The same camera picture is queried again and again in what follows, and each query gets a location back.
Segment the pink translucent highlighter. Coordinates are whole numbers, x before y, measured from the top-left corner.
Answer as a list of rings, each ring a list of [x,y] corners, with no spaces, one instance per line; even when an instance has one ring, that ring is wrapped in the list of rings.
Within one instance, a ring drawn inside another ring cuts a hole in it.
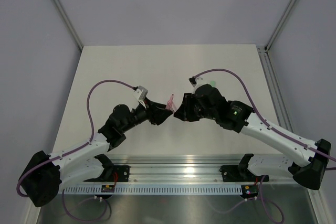
[[[173,113],[176,111],[176,106],[175,106],[175,104],[174,104],[174,102],[173,102],[173,99],[174,99],[174,94],[172,94],[171,96],[170,96],[170,98],[169,98],[169,100],[167,101],[167,104],[166,104],[166,109],[167,110],[170,110],[170,111],[172,111]]]

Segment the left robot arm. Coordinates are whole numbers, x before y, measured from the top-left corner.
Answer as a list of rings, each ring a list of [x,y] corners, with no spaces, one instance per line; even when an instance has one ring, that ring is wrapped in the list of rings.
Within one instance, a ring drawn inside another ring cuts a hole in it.
[[[117,105],[88,140],[55,153],[35,153],[18,180],[17,193],[28,197],[35,207],[42,207],[72,185],[90,179],[109,180],[114,164],[106,154],[126,139],[125,133],[145,121],[161,125],[172,114],[165,104],[149,99],[135,109]]]

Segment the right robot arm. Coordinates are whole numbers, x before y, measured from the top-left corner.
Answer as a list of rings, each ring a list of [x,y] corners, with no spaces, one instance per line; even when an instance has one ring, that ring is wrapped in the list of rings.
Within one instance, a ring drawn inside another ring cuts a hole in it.
[[[209,84],[185,93],[174,117],[185,122],[209,119],[225,130],[253,137],[282,153],[281,157],[246,154],[238,165],[239,176],[250,180],[254,176],[291,177],[299,185],[320,189],[328,165],[331,143],[302,138],[267,120],[255,109],[240,102],[226,100],[217,88]]]

